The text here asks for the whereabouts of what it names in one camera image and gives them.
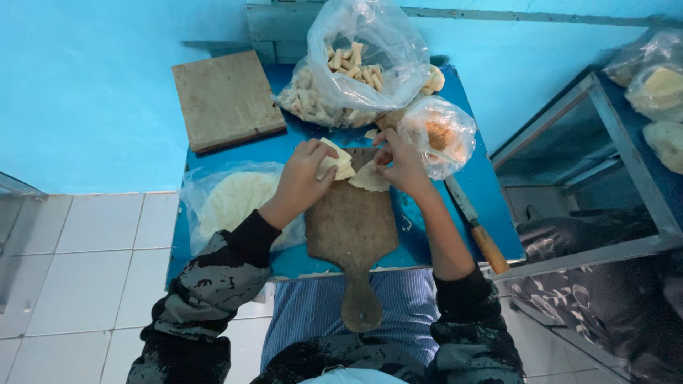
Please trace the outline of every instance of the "hand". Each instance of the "hand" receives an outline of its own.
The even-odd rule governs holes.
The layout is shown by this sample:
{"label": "hand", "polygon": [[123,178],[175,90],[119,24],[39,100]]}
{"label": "hand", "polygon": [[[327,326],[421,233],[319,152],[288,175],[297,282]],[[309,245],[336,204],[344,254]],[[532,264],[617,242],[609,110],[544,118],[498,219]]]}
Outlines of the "hand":
{"label": "hand", "polygon": [[318,201],[330,188],[337,174],[337,166],[316,179],[316,170],[326,156],[338,159],[337,151],[320,140],[302,141],[287,160],[275,195],[261,208],[259,214],[274,228],[282,230],[294,218]]}
{"label": "hand", "polygon": [[[387,129],[375,136],[373,146],[387,143],[375,154],[377,173],[383,175],[394,187],[407,193],[416,203],[438,195],[432,181],[425,172],[420,154],[415,147],[406,143],[393,129]],[[385,165],[393,161],[391,167]]]}

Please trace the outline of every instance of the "knife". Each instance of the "knife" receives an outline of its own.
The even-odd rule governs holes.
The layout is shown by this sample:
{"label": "knife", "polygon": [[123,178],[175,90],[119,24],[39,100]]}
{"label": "knife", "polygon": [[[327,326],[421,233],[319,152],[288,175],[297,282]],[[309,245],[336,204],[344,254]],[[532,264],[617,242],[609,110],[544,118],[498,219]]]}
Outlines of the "knife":
{"label": "knife", "polygon": [[484,255],[484,258],[491,266],[491,269],[500,275],[501,273],[508,272],[510,270],[510,265],[507,260],[503,257],[501,250],[498,249],[496,243],[494,243],[491,236],[488,234],[486,229],[479,224],[479,215],[474,209],[474,206],[465,195],[465,192],[460,188],[460,185],[453,176],[448,176],[446,180],[446,187],[453,195],[456,203],[460,207],[460,210],[465,215],[465,218],[470,223],[470,233],[477,243],[479,250]]}

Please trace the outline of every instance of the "blue wall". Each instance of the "blue wall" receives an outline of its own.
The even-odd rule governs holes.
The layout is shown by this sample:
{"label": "blue wall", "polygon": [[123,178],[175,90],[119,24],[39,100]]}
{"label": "blue wall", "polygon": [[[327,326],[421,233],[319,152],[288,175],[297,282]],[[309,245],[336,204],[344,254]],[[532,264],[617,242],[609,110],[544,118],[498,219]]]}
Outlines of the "blue wall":
{"label": "blue wall", "polygon": [[0,12],[0,171],[47,193],[180,186],[171,66],[186,40],[249,45],[244,1],[9,0]]}
{"label": "blue wall", "polygon": [[[680,0],[397,0],[400,5],[594,16],[683,16]],[[456,66],[489,150],[602,49],[643,29],[413,18]],[[180,186],[187,138],[171,66],[183,41],[249,45],[245,0],[8,0],[0,13],[0,171],[48,193]]]}
{"label": "blue wall", "polygon": [[431,55],[446,55],[489,152],[560,92],[601,50],[645,28],[566,23],[412,18]]}

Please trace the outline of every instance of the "right hand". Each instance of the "right hand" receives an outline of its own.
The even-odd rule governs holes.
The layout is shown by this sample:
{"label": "right hand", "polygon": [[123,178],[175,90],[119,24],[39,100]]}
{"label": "right hand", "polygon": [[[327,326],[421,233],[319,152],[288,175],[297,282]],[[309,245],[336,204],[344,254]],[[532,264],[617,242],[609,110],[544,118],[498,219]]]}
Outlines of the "right hand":
{"label": "right hand", "polygon": [[384,176],[395,188],[407,193],[418,204],[434,195],[436,189],[427,176],[420,154],[406,143],[393,129],[378,133],[373,146],[387,143],[375,154],[377,173]]}

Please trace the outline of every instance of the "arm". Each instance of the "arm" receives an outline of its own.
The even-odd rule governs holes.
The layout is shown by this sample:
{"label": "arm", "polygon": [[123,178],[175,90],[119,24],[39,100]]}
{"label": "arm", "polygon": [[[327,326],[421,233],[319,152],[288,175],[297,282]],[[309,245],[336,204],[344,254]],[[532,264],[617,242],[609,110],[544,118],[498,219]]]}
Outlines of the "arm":
{"label": "arm", "polygon": [[335,178],[316,169],[336,151],[318,140],[302,141],[282,171],[273,198],[233,232],[214,234],[169,285],[143,329],[142,356],[129,383],[222,383],[230,368],[230,341],[219,335],[252,300],[270,275],[270,246],[291,220],[322,197]]}
{"label": "arm", "polygon": [[474,263],[415,148],[391,129],[377,135],[373,144],[384,140],[375,156],[378,172],[415,200],[432,252],[441,317],[431,327],[439,350],[428,375],[437,383],[521,382],[521,360],[501,316],[495,286]]}

